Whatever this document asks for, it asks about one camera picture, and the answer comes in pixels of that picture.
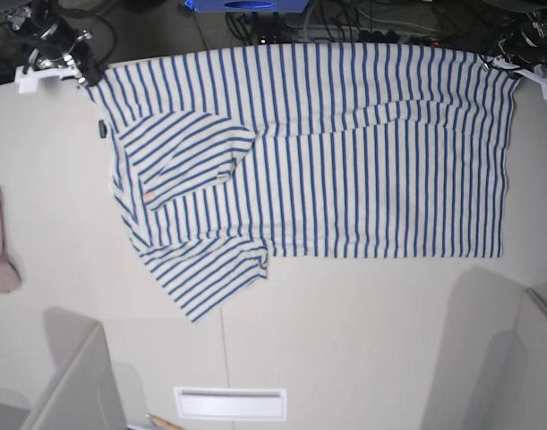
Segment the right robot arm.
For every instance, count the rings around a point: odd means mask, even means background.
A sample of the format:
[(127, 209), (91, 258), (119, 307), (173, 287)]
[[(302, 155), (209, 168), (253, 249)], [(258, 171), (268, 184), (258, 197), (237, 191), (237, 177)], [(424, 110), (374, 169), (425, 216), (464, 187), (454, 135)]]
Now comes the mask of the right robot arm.
[(102, 80), (103, 66), (89, 44), (92, 33), (72, 27), (51, 1), (30, 1), (7, 10), (5, 17), (12, 41), (30, 49), (22, 75), (72, 78), (84, 87)]

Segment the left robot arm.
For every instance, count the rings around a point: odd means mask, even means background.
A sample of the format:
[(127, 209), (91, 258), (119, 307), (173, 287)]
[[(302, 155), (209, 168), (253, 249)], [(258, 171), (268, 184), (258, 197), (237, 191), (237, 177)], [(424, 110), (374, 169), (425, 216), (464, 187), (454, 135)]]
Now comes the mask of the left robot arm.
[(547, 1), (484, 1), (503, 12), (496, 42), (511, 70), (532, 72), (547, 66)]

